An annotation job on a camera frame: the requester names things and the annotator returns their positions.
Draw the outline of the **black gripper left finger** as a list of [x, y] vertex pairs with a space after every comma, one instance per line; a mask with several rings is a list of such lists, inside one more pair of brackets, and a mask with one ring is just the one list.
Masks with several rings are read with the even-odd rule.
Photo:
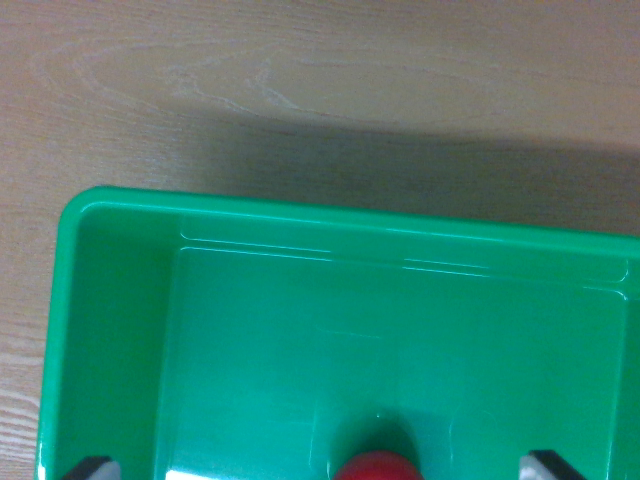
[[83, 458], [62, 480], [120, 480], [121, 466], [109, 456], [88, 456]]

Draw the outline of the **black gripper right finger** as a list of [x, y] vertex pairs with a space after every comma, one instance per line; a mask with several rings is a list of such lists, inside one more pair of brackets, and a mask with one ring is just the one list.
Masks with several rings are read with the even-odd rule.
[[520, 458], [519, 480], [586, 480], [554, 450], [531, 450]]

